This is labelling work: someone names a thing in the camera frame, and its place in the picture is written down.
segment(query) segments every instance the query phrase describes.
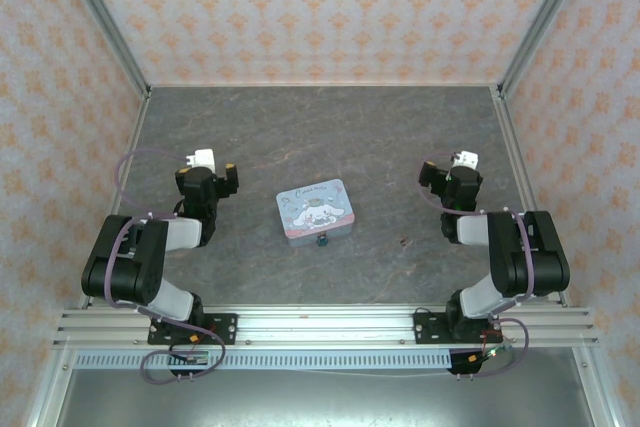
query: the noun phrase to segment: cartoon dog illustration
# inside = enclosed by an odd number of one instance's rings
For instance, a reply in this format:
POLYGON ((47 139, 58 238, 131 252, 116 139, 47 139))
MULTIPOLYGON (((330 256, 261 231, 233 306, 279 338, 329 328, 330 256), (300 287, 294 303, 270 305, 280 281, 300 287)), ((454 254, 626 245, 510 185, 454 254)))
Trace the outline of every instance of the cartoon dog illustration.
POLYGON ((329 204, 324 204, 322 199, 311 199, 309 206, 293 221, 293 225, 298 227, 306 225, 310 229, 318 229, 335 224, 338 216, 342 214, 344 209, 336 209, 329 204))

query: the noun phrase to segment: box lid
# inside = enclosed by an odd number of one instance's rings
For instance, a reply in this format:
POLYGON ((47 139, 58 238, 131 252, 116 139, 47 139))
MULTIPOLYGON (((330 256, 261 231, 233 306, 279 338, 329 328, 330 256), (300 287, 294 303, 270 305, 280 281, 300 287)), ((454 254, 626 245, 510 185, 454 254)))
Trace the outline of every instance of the box lid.
POLYGON ((276 202, 284 233, 289 239, 318 235, 355 220, 340 179, 280 192, 276 202))

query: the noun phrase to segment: black mounting plate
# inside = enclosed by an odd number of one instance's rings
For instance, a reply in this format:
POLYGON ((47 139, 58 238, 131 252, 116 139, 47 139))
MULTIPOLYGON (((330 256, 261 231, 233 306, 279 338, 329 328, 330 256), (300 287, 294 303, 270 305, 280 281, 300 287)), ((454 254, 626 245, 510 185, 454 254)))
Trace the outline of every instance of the black mounting plate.
MULTIPOLYGON (((217 334, 225 345, 235 345, 238 332, 238 314, 204 314, 202 326, 217 334)), ((199 332, 176 327, 166 322, 158 322, 157 320, 151 320, 151 327, 147 338, 149 345, 190 345, 194 343, 190 339, 191 336, 195 334, 199 338, 202 337, 199 332)), ((198 344, 217 345, 218 343, 208 335, 205 335, 198 344)))
POLYGON ((488 332, 487 343, 499 344, 502 334, 495 334, 486 319, 465 319, 464 328, 458 328, 457 337, 449 328, 447 314, 444 312, 416 312, 413 314, 413 333, 416 344, 481 344, 483 332, 488 332))

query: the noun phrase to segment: stone surface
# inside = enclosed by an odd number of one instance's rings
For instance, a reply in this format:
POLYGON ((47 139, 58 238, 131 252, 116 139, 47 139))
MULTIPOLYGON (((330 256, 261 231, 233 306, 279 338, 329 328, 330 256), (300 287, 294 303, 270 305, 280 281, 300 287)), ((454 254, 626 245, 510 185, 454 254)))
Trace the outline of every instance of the stone surface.
MULTIPOLYGON (((483 87, 154 89, 138 146, 185 155, 213 148, 219 174, 227 162, 238 166, 240 189, 220 201, 209 245, 165 261, 165 277, 207 304, 434 303, 480 280, 488 250, 450 244, 418 195, 431 152, 477 152, 478 205, 521 208, 483 87), (353 205, 353 233, 323 248, 289 247, 276 194, 333 178, 353 205)), ((141 155, 126 192, 170 211, 179 167, 141 155)))

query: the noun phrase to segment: patterned wallpaper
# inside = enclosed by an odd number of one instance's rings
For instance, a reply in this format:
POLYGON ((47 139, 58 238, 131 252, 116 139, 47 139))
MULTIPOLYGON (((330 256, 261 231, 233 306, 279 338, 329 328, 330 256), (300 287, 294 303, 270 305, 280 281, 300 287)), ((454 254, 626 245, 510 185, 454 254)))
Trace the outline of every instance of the patterned wallpaper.
POLYGON ((497 83, 542 0, 106 0, 162 84, 497 83))
POLYGON ((541 207, 640 421, 640 0, 566 0, 509 102, 541 207))
POLYGON ((20 426, 140 100, 82 0, 0 10, 0 424, 20 426))

